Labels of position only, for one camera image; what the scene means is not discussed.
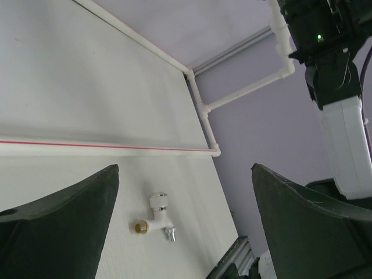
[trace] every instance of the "red stripe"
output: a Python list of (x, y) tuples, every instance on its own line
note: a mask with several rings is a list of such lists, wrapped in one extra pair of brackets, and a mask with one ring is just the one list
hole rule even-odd
[(0, 141), (0, 144), (26, 144), (26, 145), (47, 145), (47, 146), (72, 146), (72, 147), (93, 147), (93, 148), (119, 148), (119, 149), (140, 149), (140, 150), (163, 150), (163, 151), (197, 151), (214, 152), (212, 149), (177, 149), (177, 148), (149, 148), (135, 146), (114, 146), (114, 145), (88, 145), (88, 144), (56, 144), (53, 142), (30, 142), (30, 141)]

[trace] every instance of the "black cable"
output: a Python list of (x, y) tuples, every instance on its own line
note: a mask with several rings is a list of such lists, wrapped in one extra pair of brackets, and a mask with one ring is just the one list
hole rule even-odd
[[(364, 60), (362, 71), (360, 72), (360, 85), (362, 86), (362, 103), (363, 103), (363, 88), (364, 88), (364, 80), (366, 78), (368, 65), (370, 64), (372, 58), (372, 46), (370, 50), (368, 51), (366, 60)], [(362, 109), (362, 117), (363, 117), (363, 123), (366, 122), (366, 117), (364, 116), (364, 110)], [(368, 149), (370, 151), (370, 156), (372, 156), (372, 147), (371, 147), (371, 141), (370, 141), (370, 134), (367, 128), (367, 124), (364, 124), (364, 132), (366, 133), (367, 138), (367, 145)]]

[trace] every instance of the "wall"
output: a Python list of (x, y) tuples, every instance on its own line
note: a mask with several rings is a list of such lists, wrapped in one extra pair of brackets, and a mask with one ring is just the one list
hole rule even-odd
[[(204, 103), (214, 102), (280, 69), (275, 44), (275, 36), (271, 36), (198, 76)], [(363, 48), (356, 58), (359, 66), (367, 51)], [(251, 181), (253, 164), (263, 163), (303, 185), (331, 177), (320, 124), (306, 88), (305, 67), (295, 64), (296, 73), (291, 77), (209, 115), (222, 151), (214, 163), (227, 202), (235, 212), (239, 235), (248, 235), (257, 256), (267, 249), (267, 244)], [(372, 79), (366, 79), (366, 92), (369, 88)], [(372, 98), (366, 95), (368, 116)]]
[[(183, 74), (73, 1), (2, 1), (0, 36), (0, 135), (207, 146)], [(205, 278), (237, 237), (211, 158), (0, 158), (0, 210), (115, 163), (97, 278)], [(169, 194), (173, 244), (131, 230), (156, 191)]]

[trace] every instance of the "gray wall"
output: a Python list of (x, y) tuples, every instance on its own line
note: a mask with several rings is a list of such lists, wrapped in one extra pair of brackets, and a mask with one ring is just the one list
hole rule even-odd
[[(276, 72), (281, 67), (270, 36), (204, 72), (196, 81), (208, 104)], [(362, 65), (365, 47), (356, 59)], [(296, 72), (210, 113), (222, 155), (215, 158), (218, 174), (234, 213), (239, 235), (247, 235), (256, 256), (267, 250), (250, 168), (263, 163), (299, 184), (331, 177), (331, 170), (305, 80), (303, 65)], [(372, 79), (366, 80), (366, 116), (372, 108)]]

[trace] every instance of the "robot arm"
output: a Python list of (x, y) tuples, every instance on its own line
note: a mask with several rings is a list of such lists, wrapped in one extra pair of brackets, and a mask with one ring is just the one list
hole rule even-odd
[(340, 193), (372, 196), (372, 162), (363, 120), (362, 87), (353, 63), (372, 35), (370, 0), (278, 0), (324, 135)]

